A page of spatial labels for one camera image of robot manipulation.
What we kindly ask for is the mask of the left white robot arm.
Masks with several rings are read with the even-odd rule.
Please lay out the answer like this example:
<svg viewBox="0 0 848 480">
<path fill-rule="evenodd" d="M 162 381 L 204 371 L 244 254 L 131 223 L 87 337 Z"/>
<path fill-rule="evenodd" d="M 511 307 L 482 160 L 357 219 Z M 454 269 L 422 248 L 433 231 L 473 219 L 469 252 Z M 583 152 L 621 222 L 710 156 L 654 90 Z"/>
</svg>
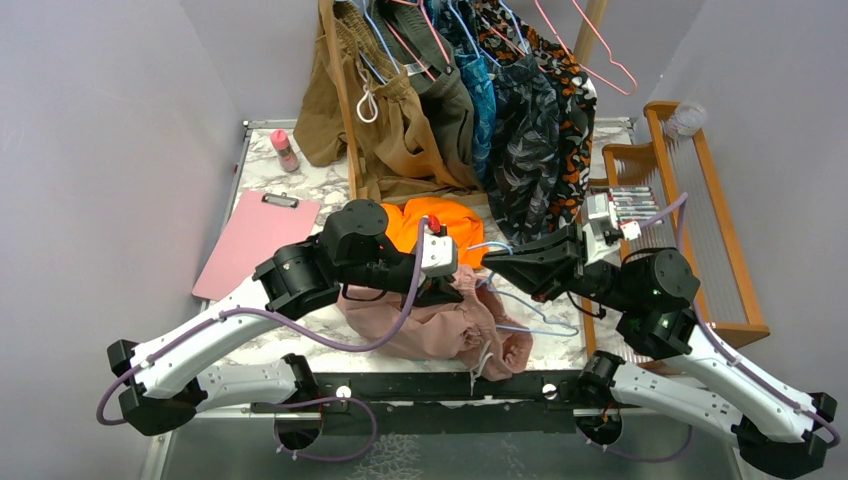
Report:
<svg viewBox="0 0 848 480">
<path fill-rule="evenodd" d="M 264 403 L 298 411 L 315 404 L 319 388 L 305 357 L 236 366 L 224 358 L 280 327 L 342 350 L 342 343 L 308 330 L 302 319 L 334 304 L 351 286 L 399 294 L 403 317 L 415 307 L 459 302 L 452 285 L 459 249 L 446 225 L 424 216 L 409 253 L 392 243 L 388 226 L 378 203 L 350 201 L 327 217 L 319 233 L 279 248 L 235 290 L 174 330 L 142 343 L 114 342 L 107 356 L 115 381 L 105 398 L 117 400 L 120 422 L 155 436 L 221 407 Z"/>
</svg>

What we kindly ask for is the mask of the pink shorts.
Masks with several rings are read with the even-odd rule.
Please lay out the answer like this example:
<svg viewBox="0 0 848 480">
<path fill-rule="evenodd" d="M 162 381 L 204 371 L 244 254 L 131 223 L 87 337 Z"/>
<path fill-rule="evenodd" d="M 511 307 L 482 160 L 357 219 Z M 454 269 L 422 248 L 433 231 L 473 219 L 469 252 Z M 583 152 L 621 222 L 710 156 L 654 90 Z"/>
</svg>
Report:
<svg viewBox="0 0 848 480">
<path fill-rule="evenodd" d="M 532 335 L 519 331 L 523 325 L 471 267 L 460 266 L 454 278 L 460 302 L 413 308 L 399 332 L 377 351 L 413 361 L 459 361 L 488 381 L 524 372 L 534 345 Z M 368 343 L 385 336 L 401 316 L 399 293 L 372 300 L 375 290 L 351 287 L 349 294 L 351 300 L 341 297 L 337 305 L 347 324 Z"/>
</svg>

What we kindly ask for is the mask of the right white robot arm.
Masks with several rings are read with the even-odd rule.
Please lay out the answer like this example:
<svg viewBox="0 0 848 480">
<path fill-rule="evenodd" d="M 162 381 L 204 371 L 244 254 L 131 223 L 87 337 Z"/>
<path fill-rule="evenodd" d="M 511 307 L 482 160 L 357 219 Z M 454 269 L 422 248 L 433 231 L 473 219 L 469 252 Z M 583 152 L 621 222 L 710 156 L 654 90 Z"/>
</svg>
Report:
<svg viewBox="0 0 848 480">
<path fill-rule="evenodd" d="M 777 380 L 717 336 L 696 311 L 700 282 L 678 249 L 643 249 L 609 263 L 623 235 L 568 226 L 486 253 L 482 263 L 537 302 L 576 294 L 619 312 L 617 331 L 635 352 L 699 381 L 691 387 L 597 350 L 576 383 L 585 404 L 649 408 L 727 441 L 749 465 L 781 479 L 820 469 L 840 441 L 835 399 Z"/>
</svg>

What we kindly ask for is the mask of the blue wire hanger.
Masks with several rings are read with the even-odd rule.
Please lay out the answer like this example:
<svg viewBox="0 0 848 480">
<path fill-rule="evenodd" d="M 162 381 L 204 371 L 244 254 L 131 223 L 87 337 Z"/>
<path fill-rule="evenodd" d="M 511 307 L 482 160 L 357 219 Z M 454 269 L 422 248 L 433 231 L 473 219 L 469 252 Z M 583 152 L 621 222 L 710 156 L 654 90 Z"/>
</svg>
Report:
<svg viewBox="0 0 848 480">
<path fill-rule="evenodd" d="M 484 280 L 478 282 L 478 285 L 482 286 L 486 291 L 498 297 L 499 299 L 506 299 L 507 312 L 509 312 L 509 306 L 520 307 L 522 313 L 529 313 L 531 316 L 537 317 L 539 320 L 541 320 L 544 325 L 553 327 L 553 330 L 544 330 L 534 328 L 533 326 L 505 327 L 505 330 L 559 338 L 575 338 L 580 333 L 579 329 L 576 326 L 569 324 L 568 322 L 549 318 L 539 307 L 531 305 L 528 300 L 523 299 L 518 294 L 499 289 L 495 284 L 495 273 L 491 270 L 488 271 L 488 274 Z"/>
</svg>

